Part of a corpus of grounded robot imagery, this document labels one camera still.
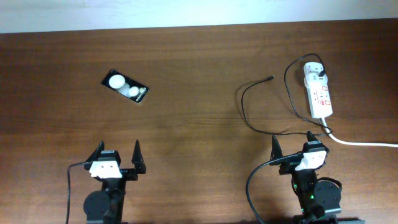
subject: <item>charging cable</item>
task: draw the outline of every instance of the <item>charging cable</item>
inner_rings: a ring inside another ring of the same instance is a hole
[[[326,124],[325,118],[320,118],[320,123],[323,124],[325,127],[327,127],[328,125]],[[340,144],[346,144],[349,146],[384,146],[384,147],[398,147],[398,144],[389,144],[389,143],[373,143],[373,142],[346,142],[346,141],[342,141],[336,137],[334,137],[334,135],[332,134],[328,134],[328,136],[335,140],[336,142],[340,143]]]

